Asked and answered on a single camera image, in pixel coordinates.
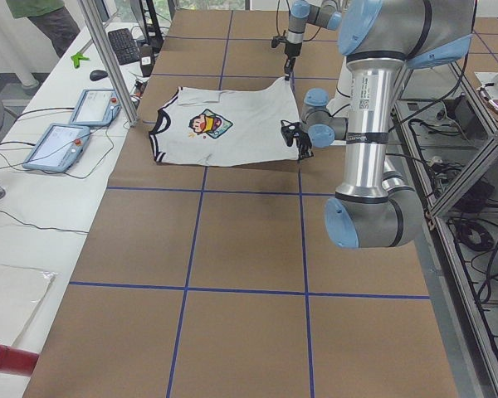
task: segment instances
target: red object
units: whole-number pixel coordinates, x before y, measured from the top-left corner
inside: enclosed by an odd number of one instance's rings
[[[0,344],[0,372],[10,375],[31,376],[39,354]]]

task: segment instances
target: computer mouse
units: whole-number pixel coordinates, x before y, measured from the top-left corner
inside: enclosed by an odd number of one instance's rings
[[[107,77],[109,74],[101,69],[95,69],[90,73],[90,80],[97,81]]]

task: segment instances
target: white desk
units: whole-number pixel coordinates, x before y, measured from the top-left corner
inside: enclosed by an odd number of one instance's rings
[[[112,23],[107,30],[132,26],[129,23]],[[108,78],[96,82],[89,79],[92,70],[104,69],[94,45],[85,52],[90,61],[82,61],[79,69],[73,67],[70,57],[78,52],[89,38],[89,32],[86,28],[83,29],[26,111],[73,107],[84,88],[111,87]],[[136,76],[141,76],[139,64],[135,62],[122,66],[121,70],[130,92]],[[12,126],[4,141],[36,143],[50,123],[67,123],[70,117],[70,111],[54,110],[29,114]],[[124,113],[120,112],[107,130],[107,135],[114,143],[114,149],[84,180],[66,175],[50,176],[41,172],[15,171],[9,167],[1,169],[0,185],[5,188],[6,196],[0,200],[0,209],[38,226],[88,231],[104,194],[107,179],[120,154],[128,127]],[[105,136],[105,131],[97,131],[80,161],[69,173],[85,176],[110,147],[111,142]],[[11,164],[23,162],[30,149],[31,147],[22,145],[0,148]],[[7,164],[0,157],[0,167],[4,166]],[[86,235],[76,233],[39,231],[21,226],[0,213],[0,265],[38,268],[58,273],[34,319],[18,340],[17,347],[33,352],[41,351],[85,238]],[[27,377],[0,374],[0,398],[21,397],[28,380]]]

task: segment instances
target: white t-shirt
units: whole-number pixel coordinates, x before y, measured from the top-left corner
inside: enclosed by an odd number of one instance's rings
[[[262,91],[179,87],[149,132],[156,162],[236,166],[298,158],[287,147],[281,120],[299,121],[290,82]]]

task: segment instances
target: label sticker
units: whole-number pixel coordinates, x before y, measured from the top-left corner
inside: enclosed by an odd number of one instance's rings
[[[377,75],[363,75],[352,80],[352,110],[374,110]]]

